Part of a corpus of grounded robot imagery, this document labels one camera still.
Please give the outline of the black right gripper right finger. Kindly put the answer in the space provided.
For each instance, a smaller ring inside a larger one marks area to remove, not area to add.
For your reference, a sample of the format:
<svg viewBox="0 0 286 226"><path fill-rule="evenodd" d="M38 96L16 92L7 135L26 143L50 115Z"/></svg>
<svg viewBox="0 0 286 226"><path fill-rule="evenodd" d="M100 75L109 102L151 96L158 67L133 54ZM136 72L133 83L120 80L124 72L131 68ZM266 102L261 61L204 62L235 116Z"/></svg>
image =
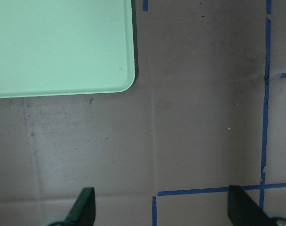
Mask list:
<svg viewBox="0 0 286 226"><path fill-rule="evenodd" d="M233 226L275 225L240 186L229 186L227 213Z"/></svg>

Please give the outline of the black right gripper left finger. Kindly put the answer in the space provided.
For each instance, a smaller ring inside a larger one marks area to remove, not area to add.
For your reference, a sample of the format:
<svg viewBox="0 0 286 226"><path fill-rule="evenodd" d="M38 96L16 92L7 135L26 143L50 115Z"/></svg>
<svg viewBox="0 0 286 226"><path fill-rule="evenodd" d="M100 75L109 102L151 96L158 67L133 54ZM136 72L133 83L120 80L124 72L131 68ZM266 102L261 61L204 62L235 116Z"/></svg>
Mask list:
<svg viewBox="0 0 286 226"><path fill-rule="evenodd" d="M93 226L95 218L95 189L85 187L65 218L64 226Z"/></svg>

